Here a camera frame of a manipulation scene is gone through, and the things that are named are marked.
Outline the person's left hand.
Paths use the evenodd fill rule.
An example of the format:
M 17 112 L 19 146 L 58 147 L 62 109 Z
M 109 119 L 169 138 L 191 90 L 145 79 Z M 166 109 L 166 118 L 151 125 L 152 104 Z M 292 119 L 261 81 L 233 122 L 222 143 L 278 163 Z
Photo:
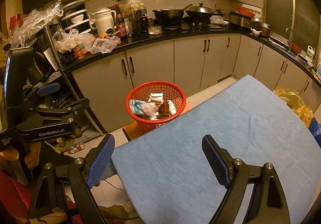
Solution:
M 39 164 L 41 143 L 29 143 L 29 152 L 24 155 L 24 163 L 29 169 L 35 168 Z M 16 178 L 14 169 L 12 168 L 11 162 L 18 161 L 20 154 L 14 147 L 8 147 L 6 150 L 1 152 L 1 171 L 12 178 Z

